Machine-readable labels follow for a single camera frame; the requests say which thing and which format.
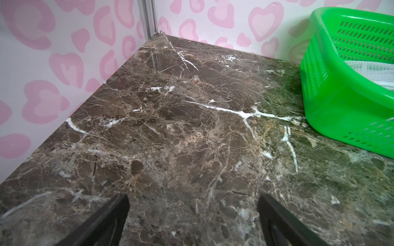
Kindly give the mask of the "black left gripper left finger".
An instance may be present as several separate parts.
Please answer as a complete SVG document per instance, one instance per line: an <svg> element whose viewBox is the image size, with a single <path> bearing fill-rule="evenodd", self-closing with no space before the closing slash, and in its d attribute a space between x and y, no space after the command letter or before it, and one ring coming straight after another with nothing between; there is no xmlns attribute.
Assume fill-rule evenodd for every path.
<svg viewBox="0 0 394 246"><path fill-rule="evenodd" d="M118 246L129 210L127 194L117 194L56 245Z"/></svg>

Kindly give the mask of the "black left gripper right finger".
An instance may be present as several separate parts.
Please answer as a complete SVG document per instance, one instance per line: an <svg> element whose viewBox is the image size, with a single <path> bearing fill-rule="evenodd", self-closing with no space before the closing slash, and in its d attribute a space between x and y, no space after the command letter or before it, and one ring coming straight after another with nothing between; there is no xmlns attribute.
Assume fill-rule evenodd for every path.
<svg viewBox="0 0 394 246"><path fill-rule="evenodd" d="M260 195L258 213L264 239L268 246L327 245L324 240L269 194Z"/></svg>

